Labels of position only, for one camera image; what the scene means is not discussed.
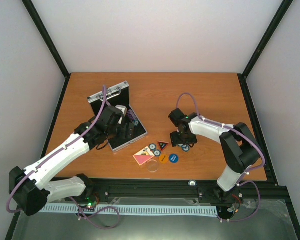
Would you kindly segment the aluminium poker case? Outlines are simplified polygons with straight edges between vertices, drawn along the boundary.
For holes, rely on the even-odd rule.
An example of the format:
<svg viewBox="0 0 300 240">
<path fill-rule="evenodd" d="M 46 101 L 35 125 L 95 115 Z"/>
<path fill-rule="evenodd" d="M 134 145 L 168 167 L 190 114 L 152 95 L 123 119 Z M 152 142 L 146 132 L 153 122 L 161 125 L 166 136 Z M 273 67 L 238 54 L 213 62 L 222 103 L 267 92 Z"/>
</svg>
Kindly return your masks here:
<svg viewBox="0 0 300 240">
<path fill-rule="evenodd" d="M 113 152 L 122 150 L 128 145 L 133 144 L 148 135 L 148 131 L 130 104 L 130 85 L 127 81 L 107 88 L 106 95 L 100 91 L 88 96 L 87 101 L 95 115 L 99 113 L 102 104 L 104 104 L 102 113 L 94 126 L 101 131 L 101 135 L 106 138 L 106 141 Z M 114 139 L 118 126 L 126 123 L 134 123 L 131 122 L 126 115 L 122 124 L 119 124 L 119 120 L 123 114 L 116 108 L 116 105 L 122 105 L 127 107 L 127 110 L 133 110 L 138 118 L 139 124 L 134 126 L 134 135 L 132 139 Z"/>
</svg>

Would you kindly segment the purple poker chip stack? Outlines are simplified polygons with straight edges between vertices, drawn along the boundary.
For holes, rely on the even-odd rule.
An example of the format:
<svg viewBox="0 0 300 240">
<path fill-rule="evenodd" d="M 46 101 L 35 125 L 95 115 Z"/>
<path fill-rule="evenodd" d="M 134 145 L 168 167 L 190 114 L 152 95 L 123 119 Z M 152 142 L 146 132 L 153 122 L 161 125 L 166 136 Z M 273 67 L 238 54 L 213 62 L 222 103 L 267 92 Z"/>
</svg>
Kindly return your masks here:
<svg viewBox="0 0 300 240">
<path fill-rule="evenodd" d="M 126 113 L 127 117 L 131 122 L 138 121 L 138 118 L 132 109 L 129 109 Z"/>
</svg>

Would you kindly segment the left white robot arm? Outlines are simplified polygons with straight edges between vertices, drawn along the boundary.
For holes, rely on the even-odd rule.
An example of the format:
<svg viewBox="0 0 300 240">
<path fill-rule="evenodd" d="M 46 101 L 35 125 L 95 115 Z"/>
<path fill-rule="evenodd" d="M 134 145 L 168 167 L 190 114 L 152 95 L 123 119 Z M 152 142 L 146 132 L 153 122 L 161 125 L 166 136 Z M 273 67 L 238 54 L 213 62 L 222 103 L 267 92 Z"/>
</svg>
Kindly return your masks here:
<svg viewBox="0 0 300 240">
<path fill-rule="evenodd" d="M 65 167 L 82 155 L 114 138 L 126 120 L 127 107 L 106 106 L 98 115 L 80 124 L 66 141 L 37 162 L 24 169 L 16 166 L 9 172 L 9 200 L 27 216 L 38 213 L 50 202 L 79 197 L 82 201 L 93 198 L 94 188 L 85 176 L 52 182 Z"/>
</svg>

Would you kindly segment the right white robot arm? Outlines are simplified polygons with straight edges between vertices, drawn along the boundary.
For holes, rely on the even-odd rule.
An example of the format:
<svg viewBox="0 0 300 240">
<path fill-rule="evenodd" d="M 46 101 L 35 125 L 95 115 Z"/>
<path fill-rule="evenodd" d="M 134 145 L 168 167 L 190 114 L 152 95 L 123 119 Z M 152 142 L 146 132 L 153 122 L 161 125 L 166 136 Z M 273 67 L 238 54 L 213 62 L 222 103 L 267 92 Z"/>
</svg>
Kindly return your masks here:
<svg viewBox="0 0 300 240">
<path fill-rule="evenodd" d="M 184 114 L 180 109 L 173 110 L 168 118 L 177 128 L 170 134 L 173 147 L 189 150 L 198 143 L 197 137 L 205 137 L 221 145 L 226 167 L 217 179 L 217 186 L 210 194 L 218 202 L 224 202 L 229 193 L 245 175 L 252 171 L 253 165 L 265 157 L 252 132 L 242 122 L 232 125 L 204 118 L 197 113 Z"/>
</svg>

